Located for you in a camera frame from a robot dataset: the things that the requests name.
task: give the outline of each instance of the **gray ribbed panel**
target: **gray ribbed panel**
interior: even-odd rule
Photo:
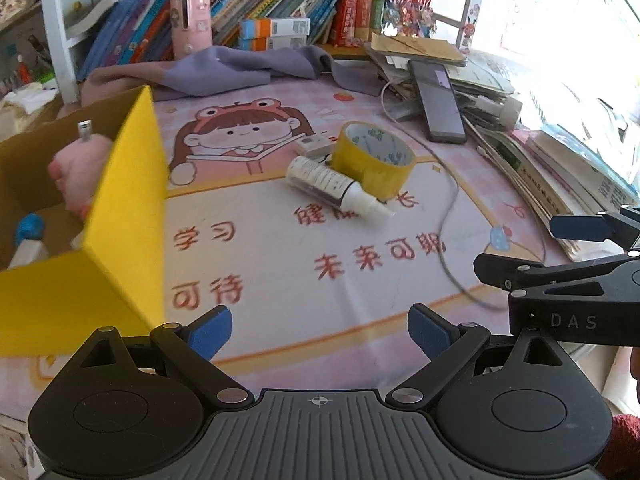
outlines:
[[[219,413],[187,455],[139,480],[500,478],[450,452],[422,415],[386,408],[373,392],[268,391],[247,410]],[[566,480],[598,478],[583,471]]]

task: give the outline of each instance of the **person's hand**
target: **person's hand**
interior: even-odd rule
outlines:
[[[634,348],[631,351],[630,369],[633,378],[635,380],[640,380],[640,348]]]

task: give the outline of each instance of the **clear plastic bottle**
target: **clear plastic bottle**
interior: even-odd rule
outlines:
[[[291,161],[285,179],[288,184],[343,212],[353,211],[361,216],[383,218],[394,214],[352,178],[306,156],[297,156]]]

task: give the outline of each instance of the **barcode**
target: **barcode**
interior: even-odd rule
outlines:
[[[308,31],[306,30],[306,20],[296,20],[293,22],[293,33],[308,34]]]
[[[291,47],[300,48],[306,43],[305,38],[291,38]]]

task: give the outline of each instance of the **crosshair symbol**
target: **crosshair symbol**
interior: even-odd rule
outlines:
[[[314,403],[316,406],[324,406],[326,403],[330,401],[326,397],[323,397],[322,395],[318,395],[317,397],[314,397],[313,399],[311,399],[309,402]]]

